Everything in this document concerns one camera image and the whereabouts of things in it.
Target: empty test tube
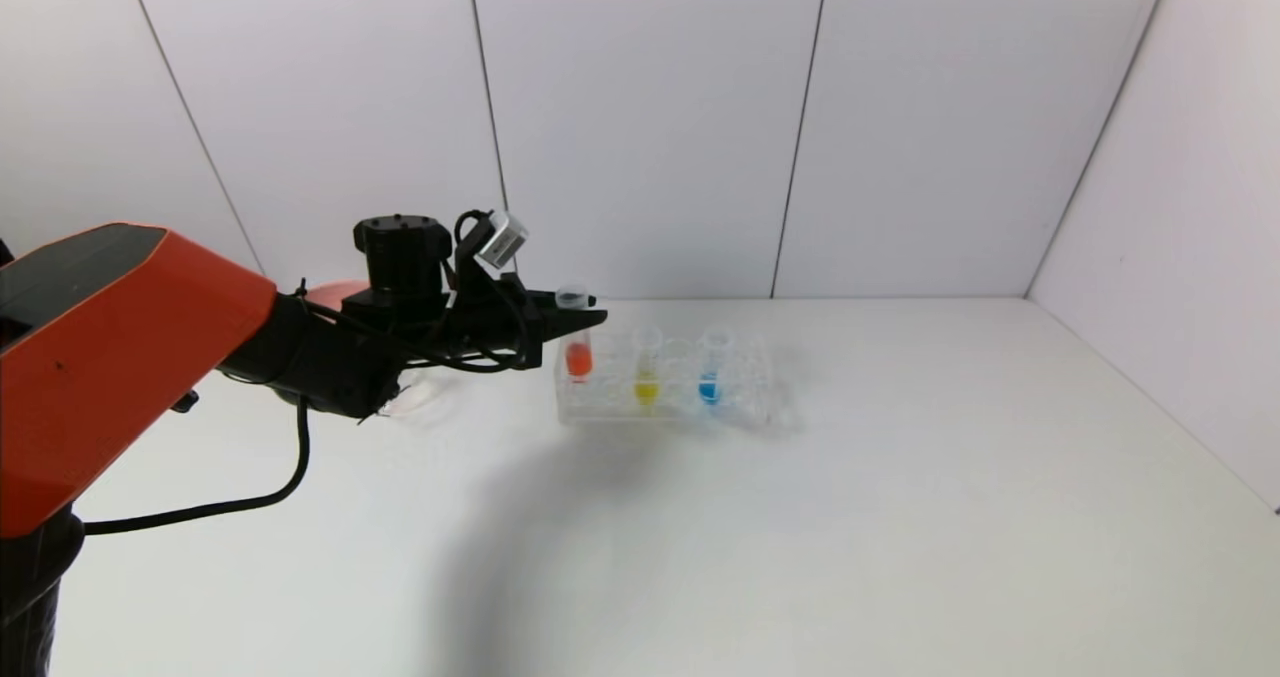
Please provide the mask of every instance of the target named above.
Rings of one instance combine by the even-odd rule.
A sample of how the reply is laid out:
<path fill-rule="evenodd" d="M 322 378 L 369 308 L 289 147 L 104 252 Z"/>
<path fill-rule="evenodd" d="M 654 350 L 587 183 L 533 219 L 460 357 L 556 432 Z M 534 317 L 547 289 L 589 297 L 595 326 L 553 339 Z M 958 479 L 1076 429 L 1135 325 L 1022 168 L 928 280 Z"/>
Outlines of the empty test tube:
<path fill-rule="evenodd" d="M 728 363 L 733 348 L 733 331 L 728 328 L 710 328 L 698 340 L 701 372 L 698 379 L 698 394 L 704 403 L 718 404 L 721 401 L 721 374 Z"/>
<path fill-rule="evenodd" d="M 662 358 L 662 330 L 644 328 L 632 331 L 631 346 L 636 352 L 636 402 L 649 407 L 658 402 L 658 361 Z"/>
<path fill-rule="evenodd" d="M 588 308 L 590 294 L 585 285 L 571 284 L 556 291 L 556 307 Z M 564 371 L 572 381 L 586 381 L 593 367 L 591 333 L 579 330 L 564 335 Z"/>

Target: white table surface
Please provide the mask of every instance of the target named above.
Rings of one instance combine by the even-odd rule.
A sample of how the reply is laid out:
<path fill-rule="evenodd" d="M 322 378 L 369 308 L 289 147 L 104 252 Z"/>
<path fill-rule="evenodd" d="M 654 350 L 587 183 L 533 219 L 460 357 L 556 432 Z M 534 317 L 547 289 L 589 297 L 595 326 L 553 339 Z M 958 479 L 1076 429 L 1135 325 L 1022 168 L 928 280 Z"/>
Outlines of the white table surface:
<path fill-rule="evenodd" d="M 549 370 L 312 416 L 284 504 L 91 538 L 52 673 L 1280 674 L 1280 517 L 1020 299 L 613 303 L 759 331 L 777 434 L 566 427 Z M 220 376 L 79 500 L 268 493 L 293 411 Z"/>

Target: white backdrop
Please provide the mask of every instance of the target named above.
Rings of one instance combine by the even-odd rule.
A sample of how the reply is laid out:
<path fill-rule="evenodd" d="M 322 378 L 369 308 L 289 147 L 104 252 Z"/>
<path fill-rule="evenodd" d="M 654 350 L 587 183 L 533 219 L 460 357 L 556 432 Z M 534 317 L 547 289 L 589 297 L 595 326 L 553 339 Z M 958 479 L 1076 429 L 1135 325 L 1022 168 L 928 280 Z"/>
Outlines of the white backdrop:
<path fill-rule="evenodd" d="M 827 0 L 778 297 L 1021 297 L 1156 0 Z"/>
<path fill-rule="evenodd" d="M 141 1 L 280 284 L 360 276 L 358 218 L 452 221 L 504 179 L 526 282 L 611 297 L 1020 294 L 1152 3 Z M 24 234 L 145 212 L 243 259 L 138 1 L 14 4 Z"/>
<path fill-rule="evenodd" d="M 1030 297 L 1280 507 L 1280 0 L 1162 0 Z"/>
<path fill-rule="evenodd" d="M 530 284 L 768 297 L 819 0 L 476 0 Z"/>
<path fill-rule="evenodd" d="M 502 203 L 471 0 L 142 0 L 269 276 L 364 276 L 351 229 Z"/>
<path fill-rule="evenodd" d="M 0 238 L 173 227 L 256 262 L 137 0 L 0 0 Z"/>

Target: test tube with yellow liquid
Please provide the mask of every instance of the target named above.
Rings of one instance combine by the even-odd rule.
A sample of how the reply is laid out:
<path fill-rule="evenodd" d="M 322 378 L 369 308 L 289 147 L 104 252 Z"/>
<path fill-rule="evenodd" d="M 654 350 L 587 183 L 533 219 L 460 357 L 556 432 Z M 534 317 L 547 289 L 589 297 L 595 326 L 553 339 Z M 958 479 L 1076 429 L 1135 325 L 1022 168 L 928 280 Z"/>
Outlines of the test tube with yellow liquid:
<path fill-rule="evenodd" d="M 662 358 L 662 330 L 644 328 L 631 334 L 631 346 L 636 352 L 636 402 L 652 407 L 658 402 L 662 389 L 658 381 L 658 361 Z"/>

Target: blue liquid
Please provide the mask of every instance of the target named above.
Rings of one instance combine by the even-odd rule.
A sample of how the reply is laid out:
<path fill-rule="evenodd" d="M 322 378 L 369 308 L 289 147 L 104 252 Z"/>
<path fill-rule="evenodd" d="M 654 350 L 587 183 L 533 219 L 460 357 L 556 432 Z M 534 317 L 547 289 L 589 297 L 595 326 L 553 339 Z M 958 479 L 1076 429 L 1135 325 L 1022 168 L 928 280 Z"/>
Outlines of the blue liquid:
<path fill-rule="evenodd" d="M 704 403 L 719 403 L 719 384 L 717 384 L 716 378 L 716 372 L 703 372 L 703 378 L 698 383 L 698 394 L 703 398 Z"/>

